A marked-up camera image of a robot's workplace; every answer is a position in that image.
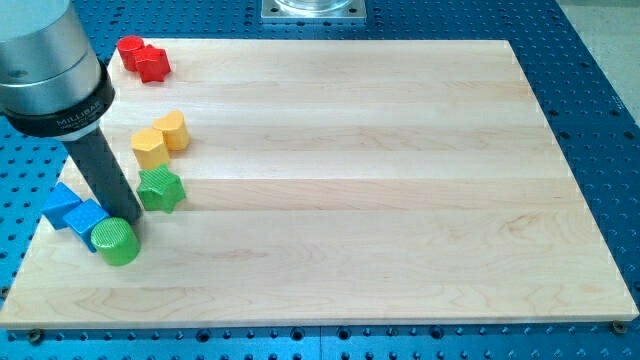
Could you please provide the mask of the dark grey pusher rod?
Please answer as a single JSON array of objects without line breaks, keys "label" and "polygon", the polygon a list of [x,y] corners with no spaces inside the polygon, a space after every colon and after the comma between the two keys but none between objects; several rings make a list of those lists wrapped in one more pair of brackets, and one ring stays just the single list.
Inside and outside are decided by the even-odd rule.
[{"label": "dark grey pusher rod", "polygon": [[141,207],[102,130],[96,128],[63,145],[105,211],[136,223],[142,215]]}]

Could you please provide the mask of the black Millibar flange ring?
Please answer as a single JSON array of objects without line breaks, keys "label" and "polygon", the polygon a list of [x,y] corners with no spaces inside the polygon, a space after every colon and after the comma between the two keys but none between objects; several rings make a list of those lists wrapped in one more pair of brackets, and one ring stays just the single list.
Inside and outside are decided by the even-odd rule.
[{"label": "black Millibar flange ring", "polygon": [[17,131],[39,138],[66,136],[86,129],[90,125],[97,125],[115,97],[115,90],[106,65],[100,60],[98,64],[101,69],[99,83],[90,95],[76,105],[54,113],[39,115],[26,115],[3,109],[4,116]]}]

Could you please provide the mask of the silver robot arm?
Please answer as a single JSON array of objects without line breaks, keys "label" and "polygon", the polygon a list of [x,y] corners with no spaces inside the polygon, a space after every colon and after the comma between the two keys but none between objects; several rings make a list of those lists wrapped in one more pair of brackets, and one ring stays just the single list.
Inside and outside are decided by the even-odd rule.
[{"label": "silver robot arm", "polygon": [[114,98],[70,0],[2,2],[2,113],[25,135],[62,142],[99,204],[135,223],[141,207],[100,128]]}]

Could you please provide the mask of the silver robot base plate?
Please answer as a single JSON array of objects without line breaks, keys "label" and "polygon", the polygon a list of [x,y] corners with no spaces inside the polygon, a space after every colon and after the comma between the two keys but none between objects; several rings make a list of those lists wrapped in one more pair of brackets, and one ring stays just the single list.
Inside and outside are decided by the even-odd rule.
[{"label": "silver robot base plate", "polygon": [[267,23],[364,22],[367,10],[365,0],[262,0],[260,16]]}]

